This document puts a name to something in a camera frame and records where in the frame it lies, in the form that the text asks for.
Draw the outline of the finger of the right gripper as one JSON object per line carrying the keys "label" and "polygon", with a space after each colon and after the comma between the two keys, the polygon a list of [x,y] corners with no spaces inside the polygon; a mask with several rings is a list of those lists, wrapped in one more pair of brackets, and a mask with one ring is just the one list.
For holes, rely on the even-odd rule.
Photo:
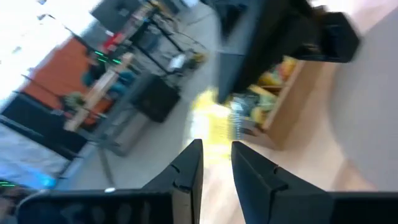
{"label": "finger of the right gripper", "polygon": [[320,62],[350,62],[361,43],[349,19],[342,12],[326,12],[320,16],[318,37],[311,44],[302,45],[295,58]]}
{"label": "finger of the right gripper", "polygon": [[257,80],[258,72],[246,55],[220,53],[218,103],[224,103],[232,93],[241,93]]}

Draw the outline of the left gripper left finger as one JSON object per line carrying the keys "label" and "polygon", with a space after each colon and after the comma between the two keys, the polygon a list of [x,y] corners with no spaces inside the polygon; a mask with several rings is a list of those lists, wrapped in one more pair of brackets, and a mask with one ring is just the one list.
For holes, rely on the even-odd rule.
{"label": "left gripper left finger", "polygon": [[199,224],[202,185],[195,139],[140,189],[45,191],[20,203],[17,224]]}

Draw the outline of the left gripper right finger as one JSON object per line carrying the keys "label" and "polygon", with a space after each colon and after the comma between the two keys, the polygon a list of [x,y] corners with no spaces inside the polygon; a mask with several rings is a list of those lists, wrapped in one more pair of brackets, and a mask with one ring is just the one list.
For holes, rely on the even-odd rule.
{"label": "left gripper right finger", "polygon": [[231,163],[246,224],[398,224],[398,192],[328,192],[240,141]]}

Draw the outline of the wooden tea organizer box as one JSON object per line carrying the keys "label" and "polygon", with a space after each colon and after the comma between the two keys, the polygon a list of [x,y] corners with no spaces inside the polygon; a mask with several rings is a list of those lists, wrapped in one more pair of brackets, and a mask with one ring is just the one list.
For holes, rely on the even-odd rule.
{"label": "wooden tea organizer box", "polygon": [[324,65],[324,62],[297,62],[289,79],[280,88],[275,106],[264,124],[256,126],[252,121],[243,121],[241,139],[269,149],[282,150]]}

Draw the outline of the patterned divider screen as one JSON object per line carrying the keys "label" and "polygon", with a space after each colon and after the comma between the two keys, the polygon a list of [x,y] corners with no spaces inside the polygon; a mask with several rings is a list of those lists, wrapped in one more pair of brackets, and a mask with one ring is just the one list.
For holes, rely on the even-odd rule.
{"label": "patterned divider screen", "polygon": [[0,182],[47,189],[67,164],[64,157],[0,124]]}

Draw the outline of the black divider panel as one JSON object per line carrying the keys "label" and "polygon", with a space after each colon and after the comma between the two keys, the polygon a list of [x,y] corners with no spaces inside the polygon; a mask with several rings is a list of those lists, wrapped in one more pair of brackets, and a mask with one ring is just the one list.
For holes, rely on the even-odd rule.
{"label": "black divider panel", "polygon": [[83,136],[65,131],[63,118],[27,93],[16,94],[0,115],[5,117],[2,124],[68,160],[74,159],[87,143]]}

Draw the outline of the orange divider panel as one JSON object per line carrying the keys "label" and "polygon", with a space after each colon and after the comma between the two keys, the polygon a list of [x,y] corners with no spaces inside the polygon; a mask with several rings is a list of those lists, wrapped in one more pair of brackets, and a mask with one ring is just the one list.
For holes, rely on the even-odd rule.
{"label": "orange divider panel", "polygon": [[58,100],[61,96],[74,91],[88,93],[90,89],[81,82],[88,68],[85,50],[86,47],[76,39],[68,40],[55,50],[43,67],[34,70],[33,81],[23,92],[51,109],[61,108]]}

